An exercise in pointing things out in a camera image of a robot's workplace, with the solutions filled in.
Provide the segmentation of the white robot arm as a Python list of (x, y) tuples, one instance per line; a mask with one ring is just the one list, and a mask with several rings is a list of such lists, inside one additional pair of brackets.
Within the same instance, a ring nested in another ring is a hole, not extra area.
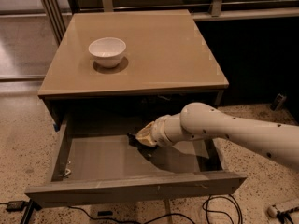
[(135, 138), (148, 147), (170, 147), (182, 141), (222, 138), (299, 171), (298, 126), (242, 119), (203, 103), (190, 103), (176, 115), (157, 118)]

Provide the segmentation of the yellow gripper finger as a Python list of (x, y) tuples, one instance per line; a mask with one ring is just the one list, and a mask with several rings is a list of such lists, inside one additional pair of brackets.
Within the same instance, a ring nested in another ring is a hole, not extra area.
[(153, 140), (150, 132), (151, 128), (153, 127), (154, 122), (152, 121), (148, 125), (146, 125), (144, 128), (142, 128), (136, 135), (135, 139), (142, 145), (147, 147), (155, 147), (156, 142)]

